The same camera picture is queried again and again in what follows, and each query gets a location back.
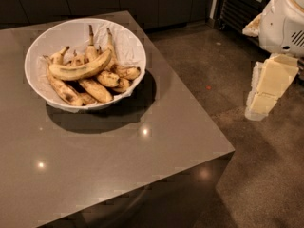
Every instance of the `countertop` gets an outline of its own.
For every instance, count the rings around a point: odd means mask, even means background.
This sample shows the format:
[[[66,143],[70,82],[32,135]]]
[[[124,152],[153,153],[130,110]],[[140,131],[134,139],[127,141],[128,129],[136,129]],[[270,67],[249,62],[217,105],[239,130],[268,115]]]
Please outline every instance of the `countertop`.
[[[234,151],[128,12],[96,17],[147,56],[133,95],[99,112],[48,106],[26,80],[29,46],[57,23],[0,30],[1,227],[41,226]]]

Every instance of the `brown floor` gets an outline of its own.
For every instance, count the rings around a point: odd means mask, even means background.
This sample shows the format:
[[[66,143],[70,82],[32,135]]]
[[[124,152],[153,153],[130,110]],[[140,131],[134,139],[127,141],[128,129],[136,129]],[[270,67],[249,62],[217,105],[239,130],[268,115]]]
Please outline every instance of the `brown floor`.
[[[251,122],[252,66],[268,53],[202,23],[148,36],[236,149],[193,227],[304,227],[304,86],[292,84],[268,118]]]

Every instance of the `fruit bowl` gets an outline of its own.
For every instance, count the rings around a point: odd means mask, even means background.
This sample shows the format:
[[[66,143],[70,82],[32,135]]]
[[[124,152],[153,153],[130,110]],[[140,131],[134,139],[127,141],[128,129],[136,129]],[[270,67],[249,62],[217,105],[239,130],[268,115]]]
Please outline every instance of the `fruit bowl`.
[[[65,46],[70,47],[65,60],[72,57],[74,50],[85,52],[89,25],[94,31],[94,46],[100,46],[102,50],[105,48],[106,29],[110,28],[119,63],[127,67],[139,67],[141,73],[126,92],[115,94],[111,102],[73,106],[64,102],[51,87],[47,78],[48,62],[44,55],[50,56]],[[108,20],[95,18],[70,20],[48,29],[32,43],[25,60],[26,78],[33,90],[52,107],[73,113],[80,110],[100,110],[117,103],[122,98],[129,97],[143,78],[145,67],[146,56],[143,45],[129,29]]]

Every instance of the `bunch of bananas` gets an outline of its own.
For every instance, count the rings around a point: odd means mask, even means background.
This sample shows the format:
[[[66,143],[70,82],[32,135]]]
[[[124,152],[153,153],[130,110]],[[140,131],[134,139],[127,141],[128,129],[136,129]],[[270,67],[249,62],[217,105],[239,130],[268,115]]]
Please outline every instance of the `bunch of bananas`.
[[[124,93],[141,70],[136,66],[122,66],[116,55],[113,36],[109,28],[104,51],[94,45],[94,33],[89,25],[89,40],[85,52],[65,62],[69,46],[47,60],[47,79],[58,96],[69,105],[82,106],[113,101],[114,94]]]

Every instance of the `white bowl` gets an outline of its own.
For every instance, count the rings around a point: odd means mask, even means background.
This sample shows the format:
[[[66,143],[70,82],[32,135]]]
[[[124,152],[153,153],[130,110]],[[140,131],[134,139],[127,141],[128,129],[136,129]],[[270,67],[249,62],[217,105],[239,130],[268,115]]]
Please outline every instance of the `white bowl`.
[[[125,66],[139,67],[141,74],[125,93],[115,95],[114,100],[109,103],[72,106],[60,99],[48,83],[47,62],[43,55],[51,55],[64,46],[70,46],[65,55],[66,60],[72,56],[74,49],[78,52],[85,52],[88,42],[88,25],[93,27],[95,45],[100,45],[102,48],[105,48],[106,45],[106,28],[110,28],[119,62]],[[93,18],[70,20],[48,29],[32,43],[25,61],[28,83],[36,93],[44,98],[49,105],[74,113],[80,110],[103,109],[117,103],[124,97],[129,97],[143,78],[145,67],[146,56],[143,45],[129,29],[108,20]]]

